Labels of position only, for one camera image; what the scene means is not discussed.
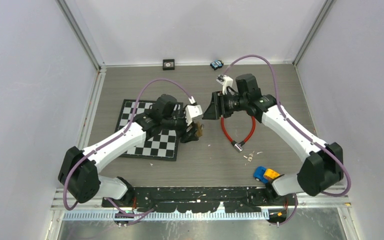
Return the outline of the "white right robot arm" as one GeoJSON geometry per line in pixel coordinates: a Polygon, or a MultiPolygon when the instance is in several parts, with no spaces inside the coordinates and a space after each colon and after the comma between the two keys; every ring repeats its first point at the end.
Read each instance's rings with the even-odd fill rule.
{"type": "Polygon", "coordinates": [[[204,120],[228,118],[234,112],[245,111],[281,137],[302,162],[298,173],[269,180],[265,185],[268,203],[279,205],[286,195],[295,193],[316,196],[344,178],[342,147],[311,134],[277,104],[274,96],[263,95],[254,75],[247,73],[236,79],[219,75],[216,80],[222,89],[212,93],[204,120]]]}

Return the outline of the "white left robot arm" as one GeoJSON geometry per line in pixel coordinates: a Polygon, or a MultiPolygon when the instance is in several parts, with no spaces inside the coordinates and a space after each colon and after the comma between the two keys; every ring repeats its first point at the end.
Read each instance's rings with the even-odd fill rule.
{"type": "Polygon", "coordinates": [[[138,103],[135,102],[128,114],[132,121],[126,126],[94,145],[69,148],[58,174],[63,197],[71,194],[79,204],[94,197],[112,198],[121,207],[128,207],[134,199],[132,186],[122,177],[105,177],[100,172],[120,155],[163,130],[175,131],[181,143],[197,141],[202,127],[196,120],[202,117],[203,111],[193,98],[189,101],[180,108],[176,98],[163,94],[141,113],[136,112],[138,103]]]}

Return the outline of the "silver key bunch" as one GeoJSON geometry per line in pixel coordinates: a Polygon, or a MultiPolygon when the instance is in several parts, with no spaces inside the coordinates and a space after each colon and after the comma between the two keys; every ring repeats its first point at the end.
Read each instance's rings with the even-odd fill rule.
{"type": "Polygon", "coordinates": [[[254,153],[255,151],[252,151],[251,153],[249,153],[248,155],[244,155],[243,157],[246,158],[248,162],[251,162],[253,160],[254,153]]]}

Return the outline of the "brass padlock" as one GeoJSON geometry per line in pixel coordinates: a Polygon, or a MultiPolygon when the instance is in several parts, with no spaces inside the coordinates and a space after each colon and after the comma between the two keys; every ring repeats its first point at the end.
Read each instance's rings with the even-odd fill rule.
{"type": "Polygon", "coordinates": [[[193,130],[196,138],[199,139],[203,135],[203,125],[199,121],[193,122],[193,130]]]}

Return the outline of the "red cable lock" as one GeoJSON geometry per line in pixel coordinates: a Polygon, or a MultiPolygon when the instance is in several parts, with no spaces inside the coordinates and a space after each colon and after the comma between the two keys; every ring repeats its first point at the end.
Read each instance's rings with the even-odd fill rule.
{"type": "Polygon", "coordinates": [[[257,121],[254,117],[250,117],[248,122],[240,124],[233,128],[233,124],[226,124],[227,120],[222,117],[220,119],[220,129],[227,139],[228,143],[239,153],[244,149],[244,146],[252,138],[256,131],[257,121]]]}

